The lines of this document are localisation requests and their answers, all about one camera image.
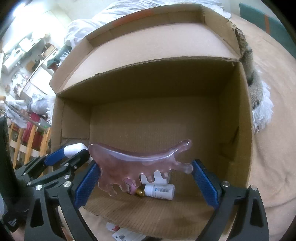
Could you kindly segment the pink perfume bottle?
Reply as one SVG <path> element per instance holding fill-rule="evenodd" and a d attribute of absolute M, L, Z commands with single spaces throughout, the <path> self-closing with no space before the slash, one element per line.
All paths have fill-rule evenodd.
<path fill-rule="evenodd" d="M 138 195 L 138 196 L 145 196 L 145 191 L 140 188 L 142 185 L 141 180 L 139 177 L 136 177 L 135 180 L 126 178 L 126 192 L 130 195 Z"/>

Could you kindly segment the pink translucent scraping comb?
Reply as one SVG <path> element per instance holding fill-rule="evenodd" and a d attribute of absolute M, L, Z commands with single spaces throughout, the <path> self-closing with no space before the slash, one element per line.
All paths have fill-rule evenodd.
<path fill-rule="evenodd" d="M 110 196 L 115 196 L 117 193 L 114 184 L 118 185 L 122 192 L 126 192 L 129 185 L 137 188 L 142 184 L 140 175 L 144 175 L 147 181 L 152 183 L 156 171 L 160 172 L 163 179 L 169 178 L 171 170 L 192 173 L 192 164 L 176 160 L 176 155 L 187 151 L 191 146 L 191 140 L 185 139 L 168 149 L 145 154 L 99 143 L 89 145 L 88 151 L 100 169 L 99 188 Z"/>

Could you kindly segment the white charger plug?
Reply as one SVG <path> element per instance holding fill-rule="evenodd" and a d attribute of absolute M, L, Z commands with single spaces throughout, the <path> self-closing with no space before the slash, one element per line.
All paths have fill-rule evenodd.
<path fill-rule="evenodd" d="M 170 178 L 167 179 L 162 178 L 160 171 L 154 172 L 154 182 L 149 183 L 148 179 L 145 175 L 141 174 L 140 180 L 143 185 L 168 185 Z"/>

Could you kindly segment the white red pill bottle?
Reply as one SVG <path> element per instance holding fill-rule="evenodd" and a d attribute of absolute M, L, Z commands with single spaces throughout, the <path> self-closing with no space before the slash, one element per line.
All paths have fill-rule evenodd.
<path fill-rule="evenodd" d="M 110 232 L 117 232 L 117 231 L 120 229 L 119 226 L 117 226 L 117 225 L 115 225 L 115 224 L 113 224 L 113 223 L 110 223 L 110 222 L 107 222 L 107 223 L 106 223 L 106 228 L 107 228 Z"/>

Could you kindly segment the white remote control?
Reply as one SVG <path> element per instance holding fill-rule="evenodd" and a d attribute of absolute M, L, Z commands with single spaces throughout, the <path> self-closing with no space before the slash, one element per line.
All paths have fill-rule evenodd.
<path fill-rule="evenodd" d="M 112 237 L 116 241 L 142 241 L 147 238 L 146 235 L 140 233 L 132 232 L 125 228 L 120 228 L 117 232 L 112 234 Z"/>

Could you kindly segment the furry black white blanket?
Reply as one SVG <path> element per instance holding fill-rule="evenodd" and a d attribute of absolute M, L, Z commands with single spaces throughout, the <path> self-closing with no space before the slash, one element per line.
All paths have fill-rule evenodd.
<path fill-rule="evenodd" d="M 260 77 L 255 67 L 253 51 L 243 32 L 236 28 L 235 34 L 240 49 L 240 62 L 243 66 L 250 102 L 252 107 L 252 124 L 254 133 L 263 130 L 273 116 L 273 102 L 270 99 L 270 87 Z"/>

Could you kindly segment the white rumpled duvet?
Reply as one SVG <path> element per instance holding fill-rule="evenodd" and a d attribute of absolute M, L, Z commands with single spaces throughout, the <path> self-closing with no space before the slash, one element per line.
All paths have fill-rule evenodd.
<path fill-rule="evenodd" d="M 107 23 L 137 11 L 172 4 L 201 4 L 227 19 L 231 18 L 220 1 L 115 1 L 90 19 L 72 21 L 67 28 L 64 44 L 74 48 L 85 36 Z"/>

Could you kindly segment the brown cardboard box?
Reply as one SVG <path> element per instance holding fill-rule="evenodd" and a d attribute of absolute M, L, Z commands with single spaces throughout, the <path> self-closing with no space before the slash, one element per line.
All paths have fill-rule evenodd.
<path fill-rule="evenodd" d="M 246 187 L 252 114 L 238 29 L 199 4 L 137 11 L 84 37 L 54 73 L 52 149 L 102 143 L 149 154 L 189 139 L 195 159 Z"/>

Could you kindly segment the teal cushion with orange stripe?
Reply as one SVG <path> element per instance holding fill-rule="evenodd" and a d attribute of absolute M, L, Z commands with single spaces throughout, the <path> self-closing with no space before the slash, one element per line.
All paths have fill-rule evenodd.
<path fill-rule="evenodd" d="M 264 30 L 285 47 L 285 49 L 295 58 L 295 43 L 280 21 L 243 3 L 239 4 L 239 9 L 241 18 Z"/>

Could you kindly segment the wooden chair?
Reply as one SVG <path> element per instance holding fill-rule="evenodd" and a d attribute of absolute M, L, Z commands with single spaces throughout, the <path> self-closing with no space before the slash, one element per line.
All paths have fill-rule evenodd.
<path fill-rule="evenodd" d="M 27 130 L 11 122 L 8 124 L 8 133 L 9 145 L 14 150 L 12 157 L 14 170 L 27 164 L 31 159 L 45 156 L 49 152 L 51 127 L 41 132 L 36 125 Z"/>

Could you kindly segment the small white labelled bottle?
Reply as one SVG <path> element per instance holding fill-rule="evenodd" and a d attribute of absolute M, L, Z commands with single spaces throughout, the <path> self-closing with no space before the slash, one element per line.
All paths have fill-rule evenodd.
<path fill-rule="evenodd" d="M 145 195 L 156 199 L 173 200 L 175 195 L 175 185 L 145 185 Z"/>

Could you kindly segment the white earbud case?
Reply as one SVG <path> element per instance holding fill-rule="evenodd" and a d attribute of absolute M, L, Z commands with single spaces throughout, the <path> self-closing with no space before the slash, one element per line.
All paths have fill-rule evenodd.
<path fill-rule="evenodd" d="M 63 153 L 65 157 L 70 158 L 82 150 L 88 150 L 88 148 L 83 143 L 77 143 L 65 146 Z"/>

